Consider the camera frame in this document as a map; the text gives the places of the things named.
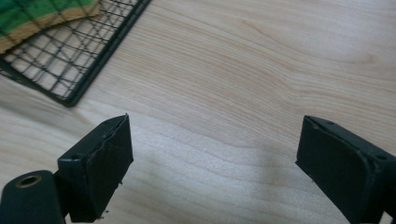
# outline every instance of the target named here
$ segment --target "black wire basket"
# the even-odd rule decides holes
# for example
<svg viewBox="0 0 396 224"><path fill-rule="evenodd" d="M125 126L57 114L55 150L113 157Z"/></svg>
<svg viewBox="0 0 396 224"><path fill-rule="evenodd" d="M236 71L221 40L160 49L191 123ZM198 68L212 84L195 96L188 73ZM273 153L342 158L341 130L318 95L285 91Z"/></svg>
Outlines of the black wire basket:
<svg viewBox="0 0 396 224"><path fill-rule="evenodd" d="M0 8L0 36L15 45L0 55L0 74L47 95L54 101L72 107L80 100L133 27L150 0L92 0L97 7L87 9L88 0L47 1L52 10L46 24L37 21L34 6L23 0L1 0L17 6L15 16ZM66 21L68 7L79 7L82 19ZM15 17L23 14L37 31L17 43L6 28Z"/></svg>

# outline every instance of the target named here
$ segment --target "wooden table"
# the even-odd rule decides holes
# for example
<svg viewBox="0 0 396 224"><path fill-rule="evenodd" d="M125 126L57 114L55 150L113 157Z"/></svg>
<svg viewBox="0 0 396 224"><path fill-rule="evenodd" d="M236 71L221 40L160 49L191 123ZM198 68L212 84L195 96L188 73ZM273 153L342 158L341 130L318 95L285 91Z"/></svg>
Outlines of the wooden table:
<svg viewBox="0 0 396 224"><path fill-rule="evenodd" d="M128 113L135 161L98 223L347 223L295 165L303 116L396 154L395 8L155 0L75 108L0 78L0 187Z"/></svg>

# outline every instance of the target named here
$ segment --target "black plastic part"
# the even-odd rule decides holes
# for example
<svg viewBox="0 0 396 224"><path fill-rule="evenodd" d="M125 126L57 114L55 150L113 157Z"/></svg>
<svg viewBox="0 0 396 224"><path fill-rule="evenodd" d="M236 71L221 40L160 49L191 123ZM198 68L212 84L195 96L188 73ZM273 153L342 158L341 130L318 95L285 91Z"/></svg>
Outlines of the black plastic part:
<svg viewBox="0 0 396 224"><path fill-rule="evenodd" d="M8 182L0 204L0 223L64 224L50 171L35 171Z"/></svg>
<svg viewBox="0 0 396 224"><path fill-rule="evenodd" d="M395 216L396 158L356 134L305 116L296 163L350 223Z"/></svg>
<svg viewBox="0 0 396 224"><path fill-rule="evenodd" d="M127 115L97 126L58 159L63 214L73 222L100 218L133 160Z"/></svg>
<svg viewBox="0 0 396 224"><path fill-rule="evenodd" d="M0 55L0 75L75 106L150 1L100 0L99 16L42 29Z"/></svg>

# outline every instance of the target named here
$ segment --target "basket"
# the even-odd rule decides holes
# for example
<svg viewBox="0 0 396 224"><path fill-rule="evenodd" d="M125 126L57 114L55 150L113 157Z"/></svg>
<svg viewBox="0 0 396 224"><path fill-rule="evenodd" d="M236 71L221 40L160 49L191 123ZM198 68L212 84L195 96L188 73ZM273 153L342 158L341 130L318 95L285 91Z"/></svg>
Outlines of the basket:
<svg viewBox="0 0 396 224"><path fill-rule="evenodd" d="M21 0L8 1L14 1L26 16L33 18L23 8ZM60 2L46 1L55 7ZM83 9L83 0L62 1L62 6L77 2L86 17L56 25L38 25L32 19L39 30L0 55L0 74L40 91L64 106L72 107L91 85L150 0L97 0L100 13L92 17L89 11ZM58 17L64 17L61 9L50 21ZM6 25L5 22L0 23L0 34L5 36Z"/></svg>

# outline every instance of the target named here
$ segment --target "wood grain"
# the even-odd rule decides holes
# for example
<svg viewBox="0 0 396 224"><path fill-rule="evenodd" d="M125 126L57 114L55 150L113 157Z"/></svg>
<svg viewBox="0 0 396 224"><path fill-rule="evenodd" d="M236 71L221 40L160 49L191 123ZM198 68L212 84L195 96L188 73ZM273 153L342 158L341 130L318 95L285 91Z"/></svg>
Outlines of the wood grain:
<svg viewBox="0 0 396 224"><path fill-rule="evenodd" d="M391 0L155 0L77 107L1 77L0 187L128 113L99 223L347 223L294 164L303 116L396 155L395 35Z"/></svg>

